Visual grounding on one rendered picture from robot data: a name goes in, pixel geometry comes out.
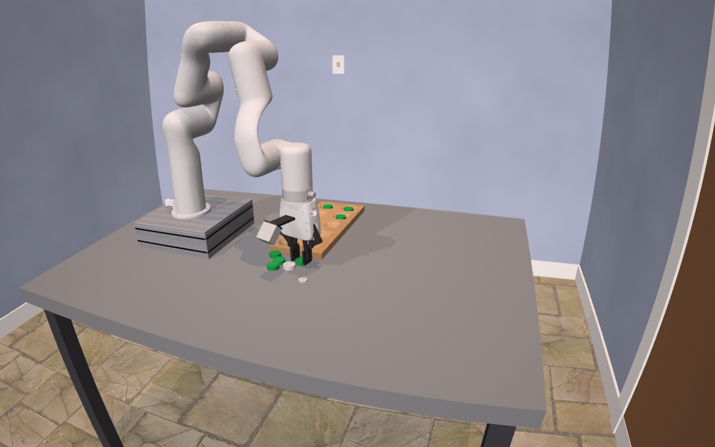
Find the tan tray with round pockets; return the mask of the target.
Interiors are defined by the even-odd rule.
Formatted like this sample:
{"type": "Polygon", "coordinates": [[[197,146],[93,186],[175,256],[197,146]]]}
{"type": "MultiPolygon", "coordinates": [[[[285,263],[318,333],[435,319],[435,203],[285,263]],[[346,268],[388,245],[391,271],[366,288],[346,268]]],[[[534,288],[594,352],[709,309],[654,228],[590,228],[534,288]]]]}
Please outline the tan tray with round pockets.
{"type": "MultiPolygon", "coordinates": [[[[320,211],[320,236],[323,241],[320,245],[316,245],[312,248],[312,258],[322,260],[359,216],[365,212],[365,206],[321,201],[318,204],[318,211],[320,211]],[[331,204],[333,208],[322,208],[325,204],[331,204]],[[344,207],[347,206],[353,207],[354,211],[344,211],[344,207]],[[336,215],[338,214],[346,215],[347,220],[336,220],[336,215]]],[[[275,245],[270,245],[270,251],[280,251],[282,254],[289,255],[290,247],[287,246],[286,240],[281,236],[276,240],[275,245]]]]}

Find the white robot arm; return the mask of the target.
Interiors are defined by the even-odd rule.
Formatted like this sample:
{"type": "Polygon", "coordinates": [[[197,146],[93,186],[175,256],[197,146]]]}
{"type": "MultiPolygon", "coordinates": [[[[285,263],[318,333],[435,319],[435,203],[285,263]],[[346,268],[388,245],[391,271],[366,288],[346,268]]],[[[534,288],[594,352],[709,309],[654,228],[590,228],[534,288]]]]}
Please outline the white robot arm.
{"type": "Polygon", "coordinates": [[[185,108],[167,114],[162,124],[175,196],[165,201],[166,207],[173,208],[171,216],[191,220],[211,211],[204,195],[200,153],[193,141],[215,128],[222,102],[222,79],[209,71],[209,53],[229,53],[240,104],[235,146],[242,169],[250,176],[281,169],[283,200],[315,198],[310,145],[280,139],[260,143],[258,137],[261,114],[272,100],[266,71],[278,61],[274,43],[242,22],[199,22],[182,38],[174,99],[185,108]]]}

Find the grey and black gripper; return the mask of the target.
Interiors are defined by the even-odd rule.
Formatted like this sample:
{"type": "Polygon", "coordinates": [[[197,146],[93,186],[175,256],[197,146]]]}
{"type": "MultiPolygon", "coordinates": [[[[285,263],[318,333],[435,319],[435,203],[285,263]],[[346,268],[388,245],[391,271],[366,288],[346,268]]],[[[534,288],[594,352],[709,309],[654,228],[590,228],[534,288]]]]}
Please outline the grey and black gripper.
{"type": "Polygon", "coordinates": [[[281,198],[280,217],[284,215],[295,217],[295,220],[281,226],[283,228],[280,233],[290,247],[290,261],[300,258],[298,239],[302,240],[304,247],[303,265],[307,265],[312,261],[312,248],[323,241],[320,236],[320,211],[317,202],[314,198],[304,202],[287,202],[281,198]]]}

